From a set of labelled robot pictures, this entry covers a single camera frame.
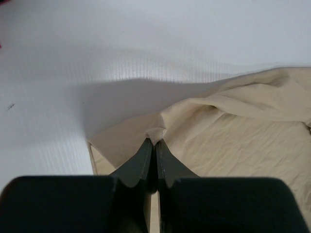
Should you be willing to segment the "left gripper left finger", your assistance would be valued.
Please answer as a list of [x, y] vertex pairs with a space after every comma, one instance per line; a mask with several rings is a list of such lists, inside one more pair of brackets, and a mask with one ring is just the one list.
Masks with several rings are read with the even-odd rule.
[[145, 139], [136, 154], [111, 174], [117, 183], [108, 220], [109, 233], [150, 231], [152, 156], [153, 144]]

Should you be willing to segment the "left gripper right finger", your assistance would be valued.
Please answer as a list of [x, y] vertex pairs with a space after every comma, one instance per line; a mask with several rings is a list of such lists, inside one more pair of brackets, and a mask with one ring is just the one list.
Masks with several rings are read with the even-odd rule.
[[180, 162], [165, 142], [155, 146], [160, 231], [200, 233], [201, 179]]

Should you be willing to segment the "beige t shirt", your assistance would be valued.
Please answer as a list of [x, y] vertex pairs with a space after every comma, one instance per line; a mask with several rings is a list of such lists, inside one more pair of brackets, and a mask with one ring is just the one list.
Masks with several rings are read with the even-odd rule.
[[201, 233], [311, 230], [311, 70], [242, 76], [126, 120], [89, 140], [93, 173], [116, 171], [145, 139], [201, 179]]

